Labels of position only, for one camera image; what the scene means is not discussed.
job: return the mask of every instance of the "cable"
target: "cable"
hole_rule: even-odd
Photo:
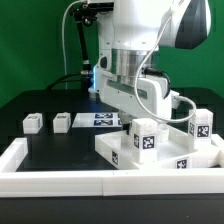
[[[164,30],[166,29],[166,26],[167,26],[167,24],[170,22],[171,18],[172,18],[172,16],[169,16],[169,18],[167,19],[167,21],[165,22],[164,26],[162,27],[162,29],[161,29],[160,32],[159,32],[159,35],[158,35],[158,38],[157,38],[157,40],[156,40],[155,45],[153,46],[153,48],[149,51],[149,53],[145,56],[145,58],[144,58],[143,61],[141,62],[140,66],[139,66],[139,68],[138,68],[138,70],[137,70],[137,72],[136,72],[136,76],[135,76],[135,80],[134,80],[134,92],[135,92],[135,97],[136,97],[138,103],[140,104],[140,106],[141,106],[146,112],[148,112],[153,118],[158,119],[158,120],[160,120],[160,121],[168,122],[168,123],[181,123],[181,122],[188,121],[188,120],[195,114],[195,112],[196,112],[196,109],[197,109],[197,108],[196,108],[195,103],[194,103],[192,100],[190,100],[190,99],[188,99],[188,98],[186,98],[186,97],[183,97],[183,96],[175,96],[174,98],[175,98],[176,100],[180,100],[180,101],[188,102],[189,104],[191,104],[192,107],[193,107],[193,113],[190,114],[189,116],[187,116],[187,117],[185,117],[185,118],[181,118],[181,119],[176,119],[176,120],[174,120],[174,119],[167,119],[167,118],[165,118],[165,117],[157,116],[156,114],[154,114],[154,113],[152,113],[150,110],[148,110],[148,109],[145,107],[145,105],[141,102],[141,100],[140,100],[140,98],[139,98],[139,96],[138,96],[138,89],[137,89],[138,75],[140,74],[140,72],[141,72],[141,70],[142,70],[142,67],[144,66],[144,64],[146,63],[146,61],[148,60],[148,58],[152,55],[152,53],[153,53],[154,50],[156,49],[156,47],[157,47],[157,45],[158,45],[158,43],[159,43],[159,41],[160,41],[160,39],[161,39],[161,37],[162,37],[162,35],[163,35],[163,32],[164,32]]]
[[[86,0],[80,0],[80,1],[75,1],[71,3],[68,8],[65,10],[64,15],[63,15],[63,20],[62,20],[62,50],[63,50],[63,58],[64,58],[64,73],[67,75],[67,58],[66,58],[66,52],[65,52],[65,19],[68,14],[69,9],[78,3],[84,3],[87,2]]]
[[[68,79],[68,78],[74,77],[74,76],[81,76],[81,74],[80,73],[74,73],[74,74],[69,74],[69,75],[65,75],[63,77],[60,77],[59,79],[57,79],[53,83],[51,83],[49,86],[47,86],[46,90],[51,90],[58,83],[68,83],[68,82],[72,82],[72,81],[80,81],[80,80],[65,80],[65,79]]]

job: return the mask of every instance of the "green wall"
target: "green wall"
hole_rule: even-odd
[[[44,89],[64,74],[61,21],[70,0],[0,0],[0,106],[26,90]],[[224,97],[224,1],[209,0],[212,30],[193,51],[161,48],[159,68],[173,87],[208,87]],[[96,26],[85,29],[91,63],[97,61]],[[76,25],[66,20],[68,72],[80,71]]]

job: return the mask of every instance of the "white plastic part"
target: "white plastic part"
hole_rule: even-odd
[[[16,138],[0,156],[0,173],[15,172],[27,153],[26,138]]]
[[[136,97],[131,93],[119,91],[108,85],[111,73],[100,68],[95,69],[96,72],[96,90],[99,90],[102,102],[109,104],[121,111],[129,113],[137,118],[150,118],[147,113],[137,102]],[[138,89],[145,92],[147,99],[141,98],[143,104],[158,116],[169,119],[172,112],[171,95],[163,98],[163,91],[159,82],[149,78],[139,78]]]
[[[125,140],[120,133],[119,136],[123,144]],[[170,138],[185,144],[186,136],[186,133],[170,127]],[[212,136],[212,142],[214,145],[206,153],[200,151],[191,154],[188,166],[192,166],[191,169],[177,170],[175,163],[167,160],[171,169],[144,167],[140,170],[15,172],[27,153],[26,140],[16,139],[16,144],[10,145],[0,157],[0,197],[224,193],[223,168],[201,168],[216,164],[224,167],[224,141],[215,135],[214,138]],[[15,160],[13,155],[20,155],[19,160]],[[186,155],[177,158],[186,159]],[[167,163],[161,162],[161,166],[165,168]]]
[[[188,122],[189,149],[203,149],[211,144],[213,113],[207,109],[197,109]]]
[[[67,133],[70,126],[70,113],[58,113],[53,120],[54,133]]]
[[[149,51],[173,0],[115,0],[113,48]]]
[[[24,134],[37,134],[43,126],[43,117],[40,113],[29,114],[23,120]]]
[[[132,120],[132,159],[137,163],[157,161],[157,126],[150,118]]]
[[[121,170],[180,170],[222,166],[224,158],[222,156],[224,149],[224,141],[222,139],[217,141],[217,137],[215,137],[216,142],[213,141],[213,144],[202,145],[198,151],[191,152],[188,146],[188,134],[168,125],[167,128],[169,128],[169,139],[166,142],[157,143],[157,161],[154,162],[148,159],[148,161],[140,163],[136,162],[136,158],[133,159],[132,140],[125,131],[96,136],[95,148],[101,156]],[[121,140],[120,148],[119,146],[115,148],[112,144],[116,139]]]
[[[169,127],[166,124],[158,126],[158,142],[167,142],[169,140]]]

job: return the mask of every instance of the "small white block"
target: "small white block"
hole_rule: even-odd
[[[188,142],[190,152],[203,149],[211,144],[213,113],[207,109],[197,109],[188,122]]]
[[[132,121],[132,159],[137,163],[157,160],[158,123],[149,118]]]
[[[40,113],[29,114],[23,120],[24,134],[37,134],[43,126],[43,117]]]
[[[58,113],[53,120],[54,133],[67,133],[70,125],[70,113]]]
[[[137,135],[150,135],[157,133],[158,123],[150,118],[132,120],[133,133]]]

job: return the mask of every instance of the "black cable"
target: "black cable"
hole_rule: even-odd
[[[65,80],[65,79],[68,79],[70,77],[75,77],[75,76],[80,76],[81,77],[81,74],[80,73],[73,73],[73,74],[68,74],[68,75],[64,75],[62,77],[60,77],[59,79],[55,80],[53,83],[51,83],[50,85],[48,85],[46,87],[46,90],[51,90],[55,85],[57,85],[58,83],[61,83],[61,82],[70,82],[69,80]]]

